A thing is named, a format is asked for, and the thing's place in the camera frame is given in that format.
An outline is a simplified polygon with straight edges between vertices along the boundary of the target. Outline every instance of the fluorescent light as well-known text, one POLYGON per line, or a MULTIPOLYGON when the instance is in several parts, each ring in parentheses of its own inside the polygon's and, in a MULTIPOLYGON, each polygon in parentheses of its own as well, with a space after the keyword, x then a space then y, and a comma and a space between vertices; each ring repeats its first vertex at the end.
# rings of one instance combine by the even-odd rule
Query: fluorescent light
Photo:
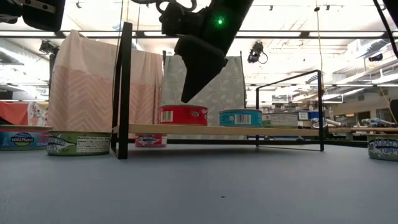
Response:
POLYGON ((237 36, 242 37, 298 37, 301 32, 245 32, 239 31, 237 36))
POLYGON ((337 96, 340 96, 340 94, 329 94, 329 95, 324 95, 324 96, 323 96, 323 99, 324 99, 324 100, 329 100, 329 99, 332 99, 332 98, 336 98, 337 96))
POLYGON ((21 87, 18 87, 18 86, 7 85, 7 87, 9 87, 9 88, 15 88, 15 89, 17 89, 17 90, 26 91, 25 89, 23 89, 23 88, 21 88, 21 87))
POLYGON ((396 80, 396 79, 398 79, 398 73, 393 74, 393 75, 383 76, 383 77, 375 80, 374 83, 375 84, 386 83, 386 82, 391 82, 391 81, 396 80))
POLYGON ((19 36, 19 37, 55 37, 53 32, 41 31, 1 31, 0 36, 19 36))
POLYGON ((296 101, 296 100, 304 100, 304 99, 307 99, 307 98, 311 98, 311 97, 313 97, 313 96, 317 96, 317 94, 300 95, 300 96, 298 96, 298 97, 295 97, 293 100, 294 100, 294 101, 296 101))
POLYGON ((90 31, 80 31, 79 32, 81 35, 84 35, 87 38, 90 37, 119 37, 119 31, 102 31, 102 32, 90 32, 90 31))
POLYGON ((144 33, 146 36, 149 36, 149 37, 164 37, 164 36, 166 36, 165 34, 162 34, 162 32, 159 32, 159 31, 155 31, 155 32, 145 31, 144 33))
POLYGON ((398 87, 398 84, 380 84, 379 87, 398 87))
POLYGON ((362 91, 362 90, 364 90, 364 89, 365 89, 365 88, 360 88, 360 89, 357 89, 357 90, 352 90, 352 91, 349 91, 349 92, 344 93, 343 96, 352 95, 352 94, 357 93, 357 92, 359 92, 359 91, 362 91))
POLYGON ((23 86, 48 86, 47 83, 0 83, 0 86, 8 86, 8 85, 23 85, 23 86))
MULTIPOLYGON (((320 32, 321 37, 381 37, 384 32, 320 32)), ((318 37, 318 32, 310 32, 310 37, 318 37)))
POLYGON ((291 86, 292 84, 273 84, 273 85, 270 85, 270 86, 279 86, 279 87, 282 87, 282 86, 291 86))
POLYGON ((48 100, 21 100, 22 102, 48 102, 48 100))
POLYGON ((338 87, 372 87, 372 84, 337 84, 338 87))
POLYGON ((333 103, 344 103, 343 101, 324 101, 323 103, 333 104, 333 103))
MULTIPOLYGON (((256 102, 255 100, 246 100, 246 102, 256 102)), ((260 103, 303 103, 302 101, 259 101, 260 103)))

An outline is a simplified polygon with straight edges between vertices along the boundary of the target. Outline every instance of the wooden shelf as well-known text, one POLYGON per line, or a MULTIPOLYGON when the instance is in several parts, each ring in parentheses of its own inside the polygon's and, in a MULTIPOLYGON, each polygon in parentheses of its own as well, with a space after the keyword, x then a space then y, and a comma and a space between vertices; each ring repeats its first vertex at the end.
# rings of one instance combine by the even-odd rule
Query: wooden shelf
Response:
POLYGON ((202 134, 202 135, 266 135, 266 136, 318 136, 318 130, 285 128, 227 128, 184 126, 167 124, 130 124, 129 133, 147 134, 202 134))
POLYGON ((329 128, 331 133, 351 133, 356 131, 397 131, 398 128, 329 128))

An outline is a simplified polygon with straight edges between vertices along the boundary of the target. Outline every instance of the pink curtain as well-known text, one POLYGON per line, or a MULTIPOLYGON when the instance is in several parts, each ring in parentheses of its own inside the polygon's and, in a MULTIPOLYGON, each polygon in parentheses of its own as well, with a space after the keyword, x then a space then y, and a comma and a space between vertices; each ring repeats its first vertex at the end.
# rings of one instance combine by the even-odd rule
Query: pink curtain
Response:
MULTIPOLYGON (((53 70, 49 126, 62 131, 110 132, 115 45, 73 31, 53 70)), ((158 121, 162 56, 132 50, 129 123, 158 121)))

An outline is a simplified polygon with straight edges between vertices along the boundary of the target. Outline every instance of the black metal frame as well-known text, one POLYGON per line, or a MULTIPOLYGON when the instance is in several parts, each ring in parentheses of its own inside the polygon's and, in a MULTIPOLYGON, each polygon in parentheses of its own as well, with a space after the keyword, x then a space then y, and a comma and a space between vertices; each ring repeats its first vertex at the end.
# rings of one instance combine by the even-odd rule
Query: black metal frame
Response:
POLYGON ((114 74, 113 88, 113 115, 112 128, 118 126, 119 104, 119 147, 116 147, 118 134, 112 134, 111 149, 118 159, 127 159, 129 144, 129 112, 130 112, 130 71, 131 71, 131 39, 132 24, 125 22, 123 25, 118 59, 114 74))
MULTIPOLYGON (((111 137, 111 149, 115 153, 118 159, 127 159, 128 144, 131 141, 129 139, 129 107, 130 107, 130 70, 131 70, 131 43, 132 39, 132 24, 125 22, 123 25, 123 31, 121 36, 121 43, 118 48, 118 58, 115 66, 114 74, 114 86, 113 86, 113 117, 112 117, 112 128, 119 127, 118 133, 113 133, 111 137)), ((264 86, 256 88, 256 108, 259 108, 259 90, 269 85, 291 80, 293 78, 302 77, 304 75, 309 75, 311 73, 318 73, 318 109, 319 117, 323 117, 323 103, 322 103, 322 73, 319 70, 314 70, 311 72, 306 72, 294 77, 286 78, 284 80, 277 81, 275 83, 270 83, 264 86)), ((320 126, 323 126, 323 120, 320 119, 320 126)), ((202 141, 187 141, 187 140, 177 140, 169 139, 169 143, 172 144, 255 144, 256 146, 262 145, 303 145, 303 144, 319 144, 320 150, 324 150, 324 140, 323 140, 323 129, 319 129, 319 140, 315 141, 259 141, 259 136, 256 136, 255 141, 245 140, 245 141, 213 141, 209 142, 207 140, 202 141)), ((348 142, 329 142, 330 144, 337 145, 349 145, 348 142)))
MULTIPOLYGON (((266 85, 257 87, 256 88, 256 109, 257 110, 260 109, 260 89, 261 88, 264 88, 264 87, 267 87, 267 86, 271 86, 271 85, 275 85, 275 84, 278 84, 278 83, 281 83, 281 82, 284 82, 284 81, 287 81, 287 80, 292 80, 294 78, 302 77, 302 76, 305 76, 305 75, 309 75, 309 74, 312 74, 312 73, 315 73, 315 72, 318 75, 319 127, 323 127, 323 101, 322 101, 323 88, 322 88, 322 72, 320 70, 313 70, 311 72, 305 72, 305 73, 300 74, 300 75, 295 75, 293 77, 285 78, 283 80, 279 80, 279 81, 274 82, 274 83, 270 83, 270 84, 266 84, 266 85)), ((324 144, 324 140, 323 140, 323 128, 319 129, 319 145, 320 145, 320 151, 323 152, 325 150, 325 144, 324 144)), ((259 148, 259 146, 260 146, 259 136, 258 135, 256 135, 256 146, 257 146, 257 148, 259 148)))

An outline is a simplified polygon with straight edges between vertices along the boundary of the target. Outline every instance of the gray patterned cloth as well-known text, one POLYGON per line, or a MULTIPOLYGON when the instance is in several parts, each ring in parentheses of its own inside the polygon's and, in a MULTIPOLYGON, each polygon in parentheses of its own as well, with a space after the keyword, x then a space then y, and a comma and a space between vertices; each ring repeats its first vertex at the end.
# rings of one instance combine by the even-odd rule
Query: gray patterned cloth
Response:
MULTIPOLYGON (((165 59, 160 105, 183 105, 180 101, 187 69, 180 56, 165 59)), ((221 110, 244 108, 244 77, 241 57, 228 57, 225 68, 188 105, 208 108, 208 126, 219 126, 221 110)), ((173 135, 169 139, 246 139, 246 136, 173 135)))

